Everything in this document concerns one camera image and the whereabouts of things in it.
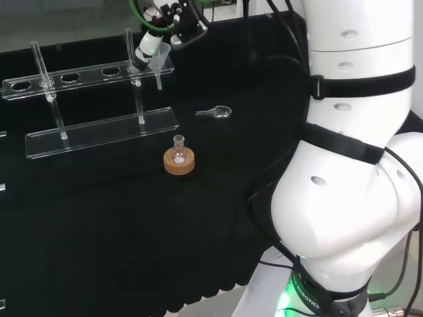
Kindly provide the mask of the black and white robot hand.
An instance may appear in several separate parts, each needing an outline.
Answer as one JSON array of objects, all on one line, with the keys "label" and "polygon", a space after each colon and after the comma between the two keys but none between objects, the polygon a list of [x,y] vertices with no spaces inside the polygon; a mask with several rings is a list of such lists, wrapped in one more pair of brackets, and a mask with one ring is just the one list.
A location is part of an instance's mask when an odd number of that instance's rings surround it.
[{"label": "black and white robot hand", "polygon": [[208,21],[193,1],[165,1],[150,20],[145,18],[145,12],[136,1],[130,1],[129,5],[146,29],[131,58],[132,65],[140,71],[147,67],[166,38],[170,40],[170,46],[178,50],[194,43],[208,30]]}]

